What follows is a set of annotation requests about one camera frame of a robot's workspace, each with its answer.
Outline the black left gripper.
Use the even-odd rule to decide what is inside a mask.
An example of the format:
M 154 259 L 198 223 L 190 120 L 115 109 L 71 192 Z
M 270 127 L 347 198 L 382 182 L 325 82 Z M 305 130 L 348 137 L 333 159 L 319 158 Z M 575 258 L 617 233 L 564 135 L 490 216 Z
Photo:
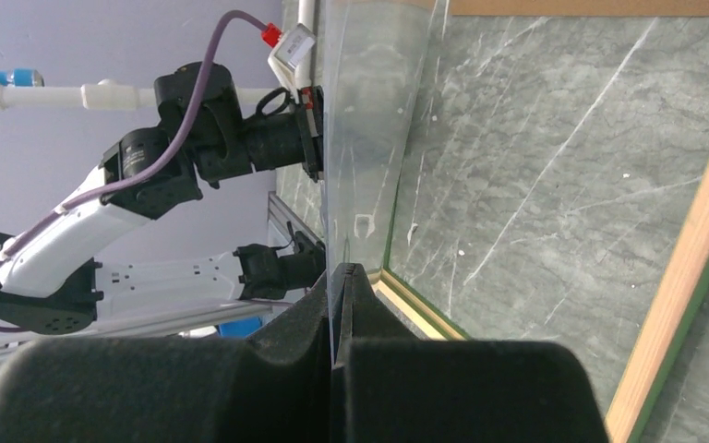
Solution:
M 185 141 L 156 177 L 217 184 L 300 164 L 312 181 L 318 181 L 324 173 L 322 104 L 321 87 L 298 99 L 288 89 L 277 88 L 261 97 L 255 112 L 245 117 L 231 72 L 215 64 Z

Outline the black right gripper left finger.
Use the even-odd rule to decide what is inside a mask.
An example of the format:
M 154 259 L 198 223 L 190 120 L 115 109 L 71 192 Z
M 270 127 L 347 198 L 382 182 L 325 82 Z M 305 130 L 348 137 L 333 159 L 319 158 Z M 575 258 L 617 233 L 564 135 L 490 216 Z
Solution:
M 244 339 L 24 345 L 0 368 L 0 442 L 324 442 L 326 289 Z

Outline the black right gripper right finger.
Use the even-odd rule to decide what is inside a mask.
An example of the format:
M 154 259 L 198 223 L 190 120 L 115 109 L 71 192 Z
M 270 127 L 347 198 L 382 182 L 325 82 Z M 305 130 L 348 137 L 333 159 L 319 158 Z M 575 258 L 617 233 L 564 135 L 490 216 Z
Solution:
M 415 336 L 364 268 L 330 273 L 333 442 L 605 442 L 590 379 L 553 341 Z

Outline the clear acrylic sheet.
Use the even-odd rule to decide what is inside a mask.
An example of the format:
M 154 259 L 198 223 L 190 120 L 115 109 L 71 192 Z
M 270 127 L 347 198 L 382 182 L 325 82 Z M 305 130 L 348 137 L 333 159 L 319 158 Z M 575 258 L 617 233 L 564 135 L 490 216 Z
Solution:
M 344 270 L 381 270 L 408 133 L 435 21 L 446 1 L 324 4 L 324 188 L 330 353 Z

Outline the white PVC pipe stand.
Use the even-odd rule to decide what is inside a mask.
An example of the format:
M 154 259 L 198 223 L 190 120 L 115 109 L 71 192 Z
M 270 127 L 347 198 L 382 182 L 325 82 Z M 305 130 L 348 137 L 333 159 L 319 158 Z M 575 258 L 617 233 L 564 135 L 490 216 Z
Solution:
M 315 1 L 300 1 L 298 3 L 297 24 L 304 24 L 313 33 L 317 3 Z M 212 60 L 222 39 L 225 26 L 235 19 L 251 23 L 261 32 L 265 23 L 251 17 L 240 10 L 231 10 L 220 18 L 210 38 L 204 58 Z M 312 97 L 311 52 L 301 63 L 296 73 L 298 90 L 288 91 L 291 102 L 298 103 L 306 109 L 316 104 Z M 103 79 L 95 84 L 83 84 L 79 87 L 13 87 L 0 85 L 0 110 L 14 107 L 49 106 L 49 107 L 82 107 L 88 110 L 133 111 L 156 104 L 155 92 L 152 89 L 140 89 L 134 86 L 119 84 L 111 79 Z

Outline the light wooden picture frame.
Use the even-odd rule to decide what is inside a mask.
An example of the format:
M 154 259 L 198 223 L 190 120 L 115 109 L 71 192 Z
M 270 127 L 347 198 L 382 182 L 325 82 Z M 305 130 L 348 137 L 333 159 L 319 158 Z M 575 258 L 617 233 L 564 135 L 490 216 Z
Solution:
M 614 442 L 709 442 L 709 1 L 403 1 L 414 120 L 380 291 L 553 341 Z

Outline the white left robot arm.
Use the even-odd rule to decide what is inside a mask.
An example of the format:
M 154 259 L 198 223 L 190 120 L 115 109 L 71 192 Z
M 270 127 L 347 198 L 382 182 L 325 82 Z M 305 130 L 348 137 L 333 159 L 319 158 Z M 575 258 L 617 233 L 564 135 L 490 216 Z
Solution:
M 204 186 L 299 164 L 323 175 L 320 86 L 280 87 L 243 116 L 230 71 L 201 63 L 159 77 L 155 126 L 128 132 L 102 156 L 84 182 L 28 231 L 0 233 L 0 332 L 57 336 L 112 323 L 112 313 L 146 298 L 152 304 L 190 292 L 226 302 L 283 299 L 311 285 L 323 254 L 307 238 L 294 253 L 251 244 L 232 253 L 146 266 L 97 259 L 127 233 L 190 202 Z

